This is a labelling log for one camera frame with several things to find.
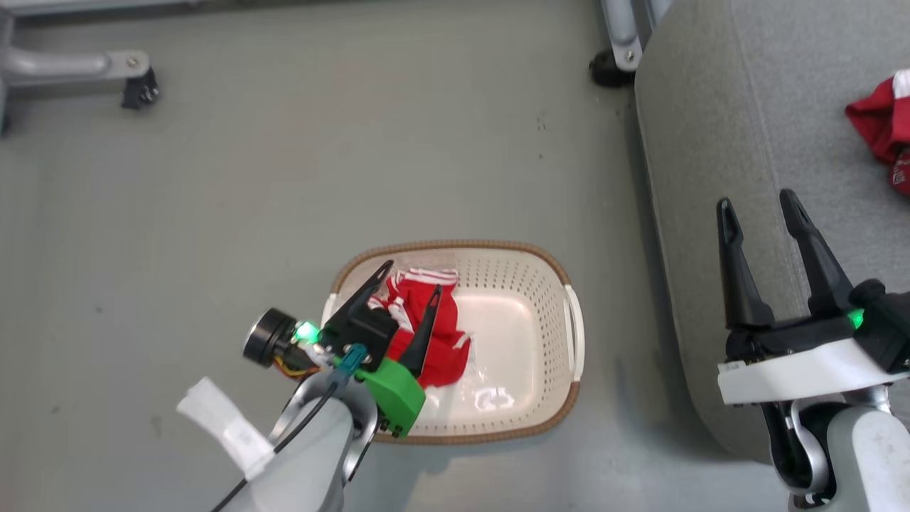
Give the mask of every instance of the gray upholstery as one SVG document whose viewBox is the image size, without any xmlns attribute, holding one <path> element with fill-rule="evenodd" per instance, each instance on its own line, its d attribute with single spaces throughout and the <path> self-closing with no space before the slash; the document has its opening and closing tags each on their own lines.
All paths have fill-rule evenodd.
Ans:
<svg viewBox="0 0 910 512">
<path fill-rule="evenodd" d="M 808 285 L 777 193 L 794 189 L 858 282 L 910 290 L 910 200 L 890 190 L 844 116 L 910 67 L 907 0 L 677 0 L 636 77 L 652 200 L 686 380 L 728 450 L 767 462 L 756 408 L 723 405 L 723 298 L 714 205 L 733 201 L 746 256 L 777 318 L 807 314 Z M 893 388 L 910 418 L 910 385 Z"/>
</svg>

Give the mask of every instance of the perforated basket wall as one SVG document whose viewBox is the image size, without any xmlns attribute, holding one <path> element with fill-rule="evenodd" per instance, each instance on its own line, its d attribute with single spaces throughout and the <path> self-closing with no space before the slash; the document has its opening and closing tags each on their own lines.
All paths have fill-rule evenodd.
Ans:
<svg viewBox="0 0 910 512">
<path fill-rule="evenodd" d="M 457 269 L 459 328 L 473 335 L 461 380 L 429 388 L 406 439 L 411 444 L 476 444 L 537 435 L 556 426 L 578 396 L 583 369 L 581 309 L 565 270 L 524 244 L 440 241 L 365 252 L 336 279 L 323 319 L 385 260 L 395 268 Z"/>
</svg>

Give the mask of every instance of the black cable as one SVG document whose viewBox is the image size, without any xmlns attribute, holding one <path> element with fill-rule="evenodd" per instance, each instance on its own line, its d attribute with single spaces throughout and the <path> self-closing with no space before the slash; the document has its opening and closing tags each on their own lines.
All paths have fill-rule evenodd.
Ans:
<svg viewBox="0 0 910 512">
<path fill-rule="evenodd" d="M 293 441 L 295 437 L 297 437 L 297 434 L 300 434 L 300 432 L 309 424 L 309 422 L 313 421 L 313 418 L 316 417 L 316 414 L 319 412 L 319 410 L 322 409 L 322 407 L 326 404 L 326 402 L 329 401 L 329 398 L 332 397 L 332 394 L 335 393 L 335 390 L 338 389 L 338 386 L 339 386 L 338 383 L 329 384 L 329 389 L 327 389 L 326 393 L 324 395 L 322 395 L 322 398 L 319 398 L 319 401 L 316 403 L 316 406 L 313 407 L 309 411 L 309 413 L 307 413 L 307 415 L 303 418 L 303 420 L 300 423 L 298 423 L 297 426 L 294 427 L 294 430 L 290 431 L 290 434 L 288 434 L 284 439 L 282 439 L 280 443 L 275 445 L 276 454 L 279 453 L 281 450 L 285 449 L 285 446 L 290 444 L 290 442 Z M 240 482 L 236 486 L 234 486 L 234 488 L 231 489 L 231 491 L 229 493 L 227 493 L 227 496 L 225 496 L 224 499 L 222 499 L 217 505 L 215 505 L 215 508 L 212 508 L 212 512 L 221 512 L 221 510 L 224 509 L 224 507 L 228 506 L 228 503 L 230 503 L 230 500 L 234 499 L 234 497 L 236 497 L 237 494 L 240 492 L 240 490 L 242 490 L 243 487 L 245 487 L 245 486 L 247 486 L 247 480 L 244 478 L 243 480 L 240 480 Z"/>
</svg>

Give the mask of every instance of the gray floor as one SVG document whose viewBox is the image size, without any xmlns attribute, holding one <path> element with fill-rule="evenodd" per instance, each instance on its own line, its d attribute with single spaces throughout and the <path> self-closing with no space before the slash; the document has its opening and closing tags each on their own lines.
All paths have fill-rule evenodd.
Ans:
<svg viewBox="0 0 910 512">
<path fill-rule="evenodd" d="M 590 0 L 375 0 L 66 20 L 24 46 L 141 47 L 159 105 L 29 93 L 0 144 L 4 510 L 202 511 L 239 478 L 174 411 L 211 376 L 261 429 L 292 385 L 239 356 L 268 306 L 317 318 L 381 244 L 539 244 L 586 312 L 556 430 L 374 446 L 347 510 L 783 510 L 685 391 L 630 91 L 592 86 Z"/>
</svg>

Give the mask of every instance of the brown basket rim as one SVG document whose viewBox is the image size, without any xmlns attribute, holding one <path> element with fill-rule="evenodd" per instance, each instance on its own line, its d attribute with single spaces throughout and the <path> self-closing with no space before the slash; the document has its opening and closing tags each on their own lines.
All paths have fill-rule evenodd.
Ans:
<svg viewBox="0 0 910 512">
<path fill-rule="evenodd" d="M 556 261 L 556 258 L 553 258 L 552 254 L 541 249 L 540 247 L 530 245 L 528 243 L 514 241 L 450 240 L 400 243 L 364 251 L 356 256 L 353 260 L 349 261 L 348 264 L 345 265 L 343 269 L 341 269 L 338 277 L 335 278 L 335 282 L 332 283 L 332 293 L 340 292 L 341 284 L 348 278 L 350 273 L 364 261 L 398 252 L 434 251 L 439 249 L 498 249 L 505 251 L 528 252 L 546 261 L 547 264 L 550 265 L 550 267 L 553 269 L 553 271 L 556 272 L 556 275 L 559 277 L 560 282 L 563 286 L 571 284 L 569 281 L 569 274 L 566 273 L 565 269 L 562 268 L 562 265 Z M 566 400 L 562 403 L 560 410 L 557 411 L 556 414 L 553 415 L 550 419 L 539 425 L 516 428 L 514 430 L 496 432 L 492 434 L 410 435 L 403 439 L 396 439 L 389 434 L 377 433 L 374 440 L 378 443 L 390 443 L 397 445 L 481 445 L 484 443 L 510 441 L 512 439 L 521 439 L 523 437 L 541 435 L 551 431 L 556 425 L 565 419 L 567 415 L 569 415 L 569 412 L 572 410 L 572 408 L 575 406 L 575 402 L 578 400 L 578 393 L 580 388 L 581 383 L 572 382 L 569 384 L 569 392 L 566 394 Z"/>
</svg>

